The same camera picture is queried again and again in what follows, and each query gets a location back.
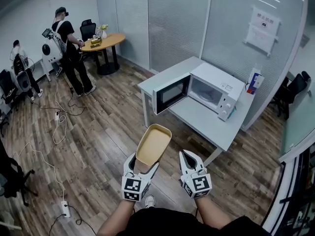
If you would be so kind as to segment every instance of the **white shoe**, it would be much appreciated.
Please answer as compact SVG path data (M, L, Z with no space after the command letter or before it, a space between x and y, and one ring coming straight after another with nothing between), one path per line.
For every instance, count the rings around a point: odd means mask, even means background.
M43 89L40 90L40 93L38 93L38 97L41 97L43 95Z
M156 207L156 199L154 198L153 195L147 196L146 201L145 201L145 205L146 205L146 208Z
M88 95L89 93L94 92L95 90L96 90L96 85L94 85L90 91L86 92L85 95Z

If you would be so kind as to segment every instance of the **black pants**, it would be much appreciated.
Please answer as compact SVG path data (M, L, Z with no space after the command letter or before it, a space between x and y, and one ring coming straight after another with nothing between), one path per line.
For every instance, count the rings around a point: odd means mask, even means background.
M73 48L67 49L67 53L64 54L63 58L60 60L60 63L76 93L82 94L83 91L90 91L93 86L87 75L85 65L83 64L83 61L80 60L81 54L75 49L75 47ZM74 69L79 72L83 86L75 76Z
M40 93L39 86L38 86L36 80L35 80L34 77L33 77L32 71L31 71L29 68L26 69L25 71L26 71L26 73L28 74L28 77L29 77L31 86L35 89L35 91L36 91L37 93ZM34 96L34 95L33 95L33 92L32 92L32 89L28 90L26 93L27 93L27 95L28 95L29 97L33 97L33 96Z

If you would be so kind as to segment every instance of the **wooden floor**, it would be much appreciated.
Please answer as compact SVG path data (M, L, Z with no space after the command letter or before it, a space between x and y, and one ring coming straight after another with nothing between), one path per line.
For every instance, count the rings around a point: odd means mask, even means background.
M115 210L121 200L123 163L134 153L146 131L143 119L141 93L137 84L149 77L130 62L120 59L121 69L110 76L98 76L92 59L86 67L97 90L88 96L72 100L85 106L82 115L68 116L65 139L58 145L52 140L56 128L55 110L41 110L26 99L19 110L9 116L3 144L9 155L19 153L26 143L42 151L45 159L56 166L58 179L65 186L65 199L76 207L83 219L94 230ZM72 113L81 112L68 107L71 93L66 80L59 76L57 93L61 105ZM43 96L35 101L42 107L57 107L55 77L43 79ZM172 131L173 139L166 150L149 194L158 207L194 213L195 204L181 188L178 151L188 149L204 160L214 150L201 136L170 113L154 116L151 121ZM65 122L58 127L55 140L64 134ZM281 168L277 161L280 149L282 121L274 110L267 108L247 132L240 131L228 152L221 154L208 166L213 190L212 199L232 218L246 215L260 224L273 200ZM38 192L35 198L27 195L29 207L23 206L20 193L17 198L0 198L0 207L12 214L15 224L23 228L14 235L47 235L54 219L62 213L62 187L56 183L54 170L43 162L38 152L27 146L20 157L14 155L24 171L34 169L29 187ZM143 208L138 203L136 210ZM91 236L86 225L77 226L75 211L72 217L62 218L52 230L56 236Z

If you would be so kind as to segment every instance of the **microwave window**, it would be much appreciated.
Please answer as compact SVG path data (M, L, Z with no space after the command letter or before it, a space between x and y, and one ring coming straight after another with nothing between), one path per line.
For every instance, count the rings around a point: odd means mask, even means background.
M183 94L183 88L184 84L181 83L179 85L176 85L173 88L170 88L169 90L163 92L162 94L162 103L165 103L169 101L170 99L173 99L174 97Z

